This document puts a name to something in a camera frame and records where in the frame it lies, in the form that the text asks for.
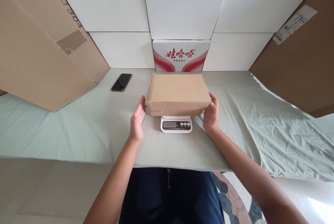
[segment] brown cardboard box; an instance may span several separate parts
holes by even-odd
[[[304,112],[321,117],[334,113],[334,0],[304,0],[317,13],[278,45],[269,41],[250,72],[270,91]]]
[[[202,74],[152,75],[147,103],[152,116],[194,116],[211,98]]]
[[[66,0],[0,0],[0,89],[51,111],[109,66]]]
[[[0,96],[6,94],[7,92],[0,90]]]

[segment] barcode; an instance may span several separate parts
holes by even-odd
[[[283,39],[278,35],[278,34],[276,34],[276,36],[275,36],[277,39],[278,39],[278,41],[280,41],[281,43],[283,42]]]

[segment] smartphone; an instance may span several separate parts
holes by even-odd
[[[125,90],[127,84],[129,83],[131,77],[132,77],[132,74],[121,74],[118,77],[118,80],[112,86],[111,90],[112,91],[117,91],[117,92],[123,92]]]

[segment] light green bed sheet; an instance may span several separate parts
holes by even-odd
[[[121,73],[133,77],[124,92],[110,87]],[[147,95],[153,69],[110,69],[100,84],[57,112],[5,94],[0,97],[0,156],[113,163],[129,133],[130,117]],[[269,174],[334,181],[334,115],[315,119],[277,98],[247,71],[202,72],[219,98],[220,127]],[[192,117],[189,134],[165,134],[149,108],[137,167],[230,171]]]

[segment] forearm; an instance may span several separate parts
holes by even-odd
[[[282,217],[280,215],[285,213],[283,218],[287,220],[293,219],[295,223],[307,223],[277,182],[234,144],[224,132],[220,129],[212,130],[209,131],[209,135],[240,182],[257,201],[268,223],[269,220],[271,223],[278,222]]]
[[[135,163],[138,147],[139,142],[131,139],[127,140],[98,193],[84,224],[116,224]]]

